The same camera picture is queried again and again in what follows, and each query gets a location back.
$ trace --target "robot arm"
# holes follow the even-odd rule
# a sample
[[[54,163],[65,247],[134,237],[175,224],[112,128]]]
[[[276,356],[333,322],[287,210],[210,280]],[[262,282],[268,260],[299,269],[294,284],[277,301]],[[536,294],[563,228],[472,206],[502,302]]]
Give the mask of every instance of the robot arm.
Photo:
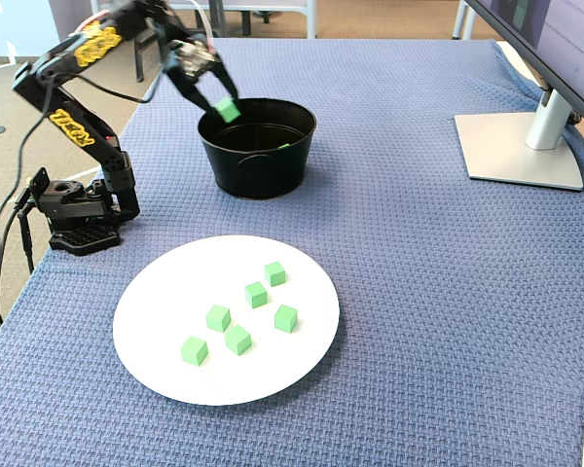
[[[118,244],[119,223],[139,213],[131,162],[117,134],[60,86],[112,53],[122,41],[148,29],[149,23],[156,31],[161,50],[166,51],[164,72],[184,97],[204,111],[215,113],[195,86],[203,73],[212,71],[234,100],[238,98],[217,52],[194,38],[170,13],[165,0],[132,0],[48,51],[34,64],[24,64],[14,78],[13,89],[39,111],[43,111],[49,92],[47,117],[100,164],[104,175],[103,180],[94,181],[86,190],[78,182],[50,181],[45,169],[32,179],[30,192],[53,231],[52,248],[88,254]],[[113,204],[113,195],[118,205]],[[89,235],[91,230],[100,229],[113,238],[85,248],[69,239],[70,235],[80,238],[84,231]]]

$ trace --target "white plate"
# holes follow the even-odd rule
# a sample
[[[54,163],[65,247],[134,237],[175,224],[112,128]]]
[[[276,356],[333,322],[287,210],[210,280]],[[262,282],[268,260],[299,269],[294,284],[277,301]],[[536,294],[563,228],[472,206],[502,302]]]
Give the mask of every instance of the white plate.
[[[279,261],[286,282],[271,287],[264,265]],[[260,281],[269,296],[252,309],[244,286]],[[207,329],[212,305],[231,310],[232,326],[251,334],[236,356],[223,333]],[[274,327],[280,305],[298,309],[291,334]],[[144,385],[192,404],[224,406],[270,396],[306,375],[328,350],[340,321],[338,295],[327,273],[305,253],[259,236],[227,235],[193,241],[162,255],[122,295],[113,322],[119,358]],[[207,342],[195,367],[182,361],[189,336]]]

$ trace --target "silver monitor base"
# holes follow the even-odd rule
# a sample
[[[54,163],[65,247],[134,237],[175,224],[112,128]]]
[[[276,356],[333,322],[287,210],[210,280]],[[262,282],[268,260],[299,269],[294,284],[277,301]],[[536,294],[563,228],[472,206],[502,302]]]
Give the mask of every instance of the silver monitor base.
[[[534,113],[457,115],[470,178],[580,191],[582,175],[561,137],[556,149],[534,151],[526,138]]]

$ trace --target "blue tablecloth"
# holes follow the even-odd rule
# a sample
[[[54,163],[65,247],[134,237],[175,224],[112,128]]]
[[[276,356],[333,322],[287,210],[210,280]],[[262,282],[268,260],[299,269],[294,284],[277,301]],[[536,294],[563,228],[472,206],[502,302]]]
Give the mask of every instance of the blue tablecloth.
[[[269,201],[223,193],[201,112],[164,80],[123,134],[142,207],[123,243],[49,252],[0,331],[0,465],[579,465],[584,192],[470,180],[454,120],[532,111],[535,86],[493,42],[217,44],[243,96],[315,113],[305,182]],[[566,136],[584,177],[584,142]],[[112,320],[141,269],[218,234],[311,255],[342,321],[298,383],[208,408],[135,380]]]

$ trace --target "yellow label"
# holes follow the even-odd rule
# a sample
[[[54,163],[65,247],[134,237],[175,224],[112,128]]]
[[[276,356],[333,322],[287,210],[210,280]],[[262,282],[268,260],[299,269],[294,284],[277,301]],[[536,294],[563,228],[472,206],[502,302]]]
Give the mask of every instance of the yellow label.
[[[99,21],[86,26],[83,32],[89,40],[76,49],[74,53],[78,60],[78,66],[81,68],[99,60],[121,42],[121,36],[117,34],[117,29],[112,26],[99,29]]]
[[[50,120],[60,126],[67,137],[81,148],[95,143],[95,140],[85,131],[85,128],[74,122],[71,115],[64,110],[56,110],[56,112],[50,115]]]

